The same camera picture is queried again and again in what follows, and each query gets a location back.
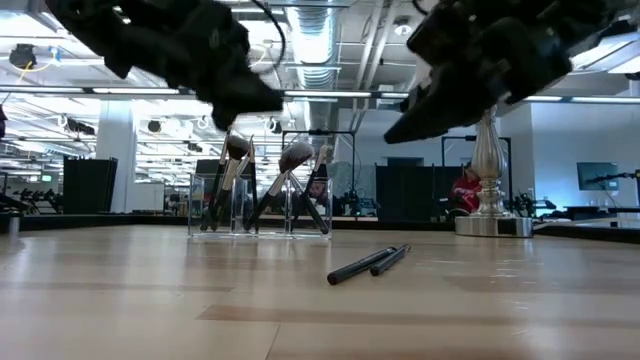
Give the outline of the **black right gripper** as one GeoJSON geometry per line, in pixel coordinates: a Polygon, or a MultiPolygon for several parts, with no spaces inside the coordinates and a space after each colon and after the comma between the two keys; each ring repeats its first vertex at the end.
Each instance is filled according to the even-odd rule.
{"type": "Polygon", "coordinates": [[[519,102],[572,70],[568,46],[545,20],[553,2],[439,1],[407,40],[432,68],[400,103],[388,144],[472,125],[498,99],[519,102]]]}

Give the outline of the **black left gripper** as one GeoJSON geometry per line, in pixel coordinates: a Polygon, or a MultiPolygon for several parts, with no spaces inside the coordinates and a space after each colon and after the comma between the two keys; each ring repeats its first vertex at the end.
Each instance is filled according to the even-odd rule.
{"type": "Polygon", "coordinates": [[[281,94],[248,68],[248,31],[218,1],[126,1],[124,44],[133,66],[171,88],[186,87],[212,104],[228,131],[239,113],[283,108],[281,94]]]}

